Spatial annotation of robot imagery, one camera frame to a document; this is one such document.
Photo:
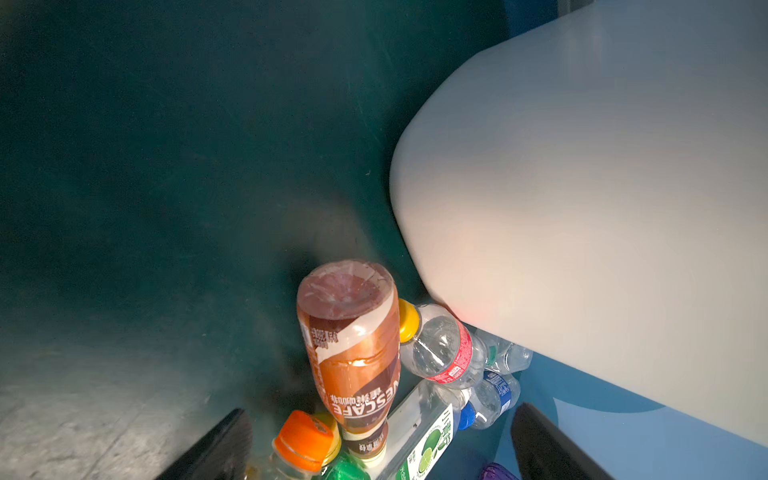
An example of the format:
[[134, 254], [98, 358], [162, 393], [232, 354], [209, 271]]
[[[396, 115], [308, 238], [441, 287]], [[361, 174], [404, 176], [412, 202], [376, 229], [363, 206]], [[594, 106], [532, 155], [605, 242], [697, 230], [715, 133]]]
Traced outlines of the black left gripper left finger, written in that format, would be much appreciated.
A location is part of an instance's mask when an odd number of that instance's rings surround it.
[[243, 480], [252, 443], [249, 415], [233, 409], [156, 479]]

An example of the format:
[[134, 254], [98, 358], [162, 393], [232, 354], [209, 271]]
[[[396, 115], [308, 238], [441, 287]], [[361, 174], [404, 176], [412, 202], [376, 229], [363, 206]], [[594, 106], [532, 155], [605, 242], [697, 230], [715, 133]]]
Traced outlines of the clear bottle orange label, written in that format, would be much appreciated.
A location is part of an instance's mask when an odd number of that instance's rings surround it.
[[272, 441], [272, 451], [249, 461], [245, 479], [312, 479], [341, 451], [338, 422], [328, 411], [292, 412]]

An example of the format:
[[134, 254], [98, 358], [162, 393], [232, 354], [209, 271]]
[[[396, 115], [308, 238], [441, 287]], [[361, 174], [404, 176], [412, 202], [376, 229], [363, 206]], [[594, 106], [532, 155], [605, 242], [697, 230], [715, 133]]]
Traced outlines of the clear bottle blue label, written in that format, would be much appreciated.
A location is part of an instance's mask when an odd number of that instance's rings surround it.
[[485, 370], [482, 380], [469, 389], [469, 400], [461, 410], [458, 430], [490, 428], [520, 398], [521, 387], [511, 374]]

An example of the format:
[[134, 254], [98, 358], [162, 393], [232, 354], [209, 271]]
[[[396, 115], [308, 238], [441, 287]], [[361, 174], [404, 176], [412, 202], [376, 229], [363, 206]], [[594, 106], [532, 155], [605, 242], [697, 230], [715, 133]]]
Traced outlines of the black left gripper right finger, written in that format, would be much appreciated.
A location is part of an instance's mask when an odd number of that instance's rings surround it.
[[613, 480], [530, 403], [516, 409], [510, 434], [523, 480]]

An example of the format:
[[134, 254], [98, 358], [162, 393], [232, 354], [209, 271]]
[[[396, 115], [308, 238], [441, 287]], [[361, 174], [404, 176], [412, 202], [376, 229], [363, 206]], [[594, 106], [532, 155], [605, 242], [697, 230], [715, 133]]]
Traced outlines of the brown coffee bottle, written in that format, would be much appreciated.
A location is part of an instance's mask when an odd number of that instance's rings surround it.
[[300, 283], [297, 316], [317, 391], [350, 453], [366, 467], [386, 453], [401, 375], [397, 287], [380, 264], [323, 264]]

